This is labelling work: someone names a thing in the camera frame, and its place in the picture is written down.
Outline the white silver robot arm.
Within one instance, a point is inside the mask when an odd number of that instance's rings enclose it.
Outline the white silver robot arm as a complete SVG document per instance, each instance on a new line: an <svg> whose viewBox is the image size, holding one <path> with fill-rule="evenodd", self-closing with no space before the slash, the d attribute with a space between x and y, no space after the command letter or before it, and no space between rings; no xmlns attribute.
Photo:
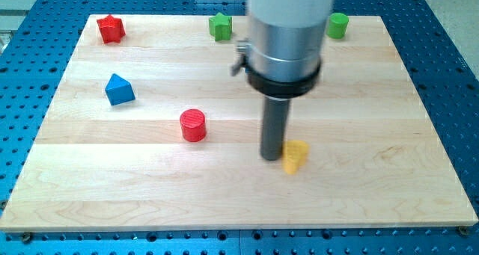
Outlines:
<svg viewBox="0 0 479 255"><path fill-rule="evenodd" d="M235 76L264 96L260 154L281 158L291 99L312 90L319 78L321 48L334 0L246 0L248 36L238 42Z"/></svg>

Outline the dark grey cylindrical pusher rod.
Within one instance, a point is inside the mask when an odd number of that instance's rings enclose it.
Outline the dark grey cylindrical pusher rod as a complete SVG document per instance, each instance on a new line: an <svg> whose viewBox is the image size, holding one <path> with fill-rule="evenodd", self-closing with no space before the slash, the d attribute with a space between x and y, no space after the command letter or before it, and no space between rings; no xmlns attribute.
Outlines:
<svg viewBox="0 0 479 255"><path fill-rule="evenodd" d="M269 96L263 101L260 154L268 161L281 158L290 100Z"/></svg>

